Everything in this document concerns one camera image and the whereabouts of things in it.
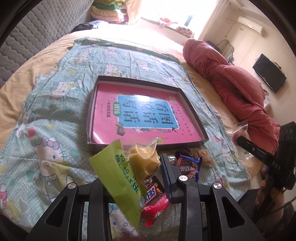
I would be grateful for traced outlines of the person right hand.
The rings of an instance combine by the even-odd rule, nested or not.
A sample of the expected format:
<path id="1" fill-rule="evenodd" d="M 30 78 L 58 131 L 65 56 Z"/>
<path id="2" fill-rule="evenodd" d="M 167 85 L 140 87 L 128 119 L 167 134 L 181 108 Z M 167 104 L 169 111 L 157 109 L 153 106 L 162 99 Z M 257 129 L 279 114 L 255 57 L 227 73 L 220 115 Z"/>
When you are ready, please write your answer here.
<path id="1" fill-rule="evenodd" d="M 262 168 L 260 170 L 262 175 L 262 181 L 260 183 L 259 191 L 257 192 L 257 197 L 255 199 L 255 206 L 256 208 L 260 208 L 263 202 L 266 200 L 267 197 L 270 197 L 273 201 L 273 208 L 278 208 L 284 201 L 283 194 L 280 190 L 273 187 L 270 189 L 268 187 L 271 184 L 271 179 L 267 177 L 267 173 L 269 171 L 268 167 Z"/>

